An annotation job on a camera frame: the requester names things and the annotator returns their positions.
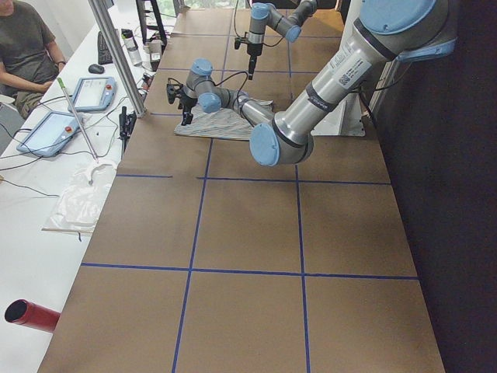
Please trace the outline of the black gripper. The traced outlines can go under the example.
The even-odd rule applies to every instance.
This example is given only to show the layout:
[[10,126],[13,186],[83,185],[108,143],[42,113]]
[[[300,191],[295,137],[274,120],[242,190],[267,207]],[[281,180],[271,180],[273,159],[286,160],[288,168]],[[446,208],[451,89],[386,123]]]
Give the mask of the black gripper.
[[182,126],[186,126],[192,123],[193,114],[191,113],[192,108],[197,104],[197,98],[192,98],[188,95],[184,95],[180,100],[182,106]]
[[257,57],[262,54],[262,44],[249,43],[247,52],[250,56],[248,63],[248,80],[253,80]]

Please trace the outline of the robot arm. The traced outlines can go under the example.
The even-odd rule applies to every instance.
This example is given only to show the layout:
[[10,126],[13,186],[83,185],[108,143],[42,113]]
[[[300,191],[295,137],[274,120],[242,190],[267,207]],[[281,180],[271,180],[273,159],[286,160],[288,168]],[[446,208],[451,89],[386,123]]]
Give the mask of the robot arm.
[[247,44],[248,80],[253,80],[257,58],[262,55],[266,28],[278,33],[284,39],[293,43],[301,34],[304,22],[318,9],[315,0],[298,1],[296,9],[284,16],[274,4],[257,2],[252,5],[248,32],[245,35]]
[[210,77],[212,64],[193,62],[185,83],[167,85],[179,101],[182,124],[191,109],[232,109],[253,125],[249,148],[262,166],[297,164],[313,151],[312,130],[367,77],[376,65],[423,61],[452,53],[457,40],[458,1],[362,1],[352,34],[305,90],[284,111],[272,113],[240,90],[224,89]]

